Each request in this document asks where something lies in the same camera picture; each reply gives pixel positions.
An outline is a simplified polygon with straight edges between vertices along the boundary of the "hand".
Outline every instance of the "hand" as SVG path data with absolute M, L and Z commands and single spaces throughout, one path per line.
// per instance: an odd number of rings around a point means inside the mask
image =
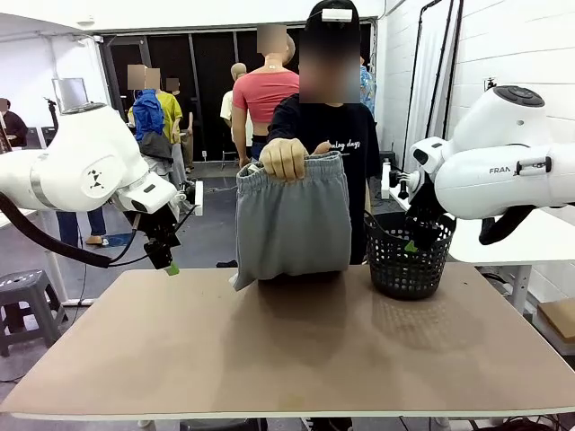
M 249 157 L 240 157 L 240 169 L 242 169 L 246 164 L 250 164 L 252 161 Z
M 325 154 L 330 148 L 329 142 L 322 142 L 315 148 L 314 154 Z M 304 158 L 307 155 L 299 139 L 276 138 L 263 147 L 260 162 L 269 175 L 288 181 L 301 180 L 305 176 Z

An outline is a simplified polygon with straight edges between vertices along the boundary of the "red crop top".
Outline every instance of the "red crop top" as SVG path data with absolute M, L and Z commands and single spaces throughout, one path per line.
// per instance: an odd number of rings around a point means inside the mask
M 270 123 L 276 106 L 296 92 L 299 92 L 299 75 L 290 70 L 276 74 L 250 73 L 235 82 L 234 106 L 249 110 L 254 123 Z

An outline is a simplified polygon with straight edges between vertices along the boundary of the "plastic basket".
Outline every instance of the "plastic basket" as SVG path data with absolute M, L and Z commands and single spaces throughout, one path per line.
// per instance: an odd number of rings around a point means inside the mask
M 377 290 L 400 300 L 424 299 L 438 290 L 456 220 L 441 216 L 435 224 L 438 239 L 428 250 L 416 251 L 408 245 L 413 232 L 405 213 L 366 213 L 365 224 L 367 258 Z

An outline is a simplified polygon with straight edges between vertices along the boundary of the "black cap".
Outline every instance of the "black cap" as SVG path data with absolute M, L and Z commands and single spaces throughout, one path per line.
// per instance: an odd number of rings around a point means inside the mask
M 351 22 L 325 22 L 323 9 L 350 9 Z M 322 0 L 309 14 L 303 36 L 305 48 L 318 54 L 340 57 L 359 53 L 361 29 L 358 9 L 351 0 Z

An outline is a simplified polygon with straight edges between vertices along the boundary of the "gray shorts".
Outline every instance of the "gray shorts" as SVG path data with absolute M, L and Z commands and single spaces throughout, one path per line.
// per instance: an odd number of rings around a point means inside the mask
M 305 178 L 285 182 L 261 163 L 237 174 L 237 261 L 234 289 L 280 274 L 342 271 L 349 265 L 348 185 L 338 152 L 305 160 Z

